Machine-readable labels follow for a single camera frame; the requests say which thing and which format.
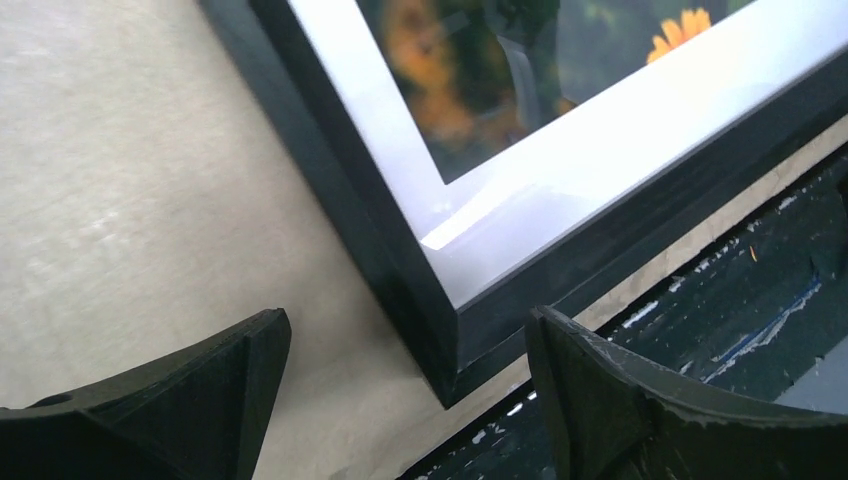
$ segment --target photograph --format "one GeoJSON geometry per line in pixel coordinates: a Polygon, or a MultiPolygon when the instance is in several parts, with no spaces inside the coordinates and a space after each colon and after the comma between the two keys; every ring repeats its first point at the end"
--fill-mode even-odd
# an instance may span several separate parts
{"type": "Polygon", "coordinates": [[[448,184],[752,1],[358,5],[448,184]]]}

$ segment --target white border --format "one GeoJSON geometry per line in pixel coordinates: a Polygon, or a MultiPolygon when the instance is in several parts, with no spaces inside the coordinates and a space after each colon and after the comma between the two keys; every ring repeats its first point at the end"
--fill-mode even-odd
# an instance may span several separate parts
{"type": "Polygon", "coordinates": [[[848,45],[848,0],[757,0],[445,185],[356,0],[289,3],[457,308],[848,45]]]}

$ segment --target blurred orange flower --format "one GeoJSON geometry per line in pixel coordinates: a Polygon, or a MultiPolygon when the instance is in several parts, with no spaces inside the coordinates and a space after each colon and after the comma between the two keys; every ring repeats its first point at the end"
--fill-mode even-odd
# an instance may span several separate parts
{"type": "Polygon", "coordinates": [[[683,10],[680,23],[672,19],[662,22],[661,27],[665,38],[654,35],[654,50],[648,54],[648,63],[683,45],[711,26],[710,14],[703,8],[695,11],[683,10]]]}

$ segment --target beige tabletop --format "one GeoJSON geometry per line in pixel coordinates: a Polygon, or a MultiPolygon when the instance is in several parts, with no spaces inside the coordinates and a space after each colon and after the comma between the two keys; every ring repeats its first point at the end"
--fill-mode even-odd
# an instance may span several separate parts
{"type": "MultiPolygon", "coordinates": [[[[579,319],[597,326],[848,138],[843,119],[579,319]]],[[[256,478],[392,478],[528,377],[445,412],[189,0],[0,0],[0,405],[284,307],[256,478]]]]}

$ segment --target black picture frame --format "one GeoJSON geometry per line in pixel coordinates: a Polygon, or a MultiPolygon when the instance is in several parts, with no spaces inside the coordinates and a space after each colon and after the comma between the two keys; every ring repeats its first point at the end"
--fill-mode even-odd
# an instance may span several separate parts
{"type": "Polygon", "coordinates": [[[576,315],[848,113],[842,50],[455,309],[288,2],[249,4],[281,63],[255,32],[231,53],[241,52],[248,83],[446,408],[524,353],[533,306],[576,315]]]}

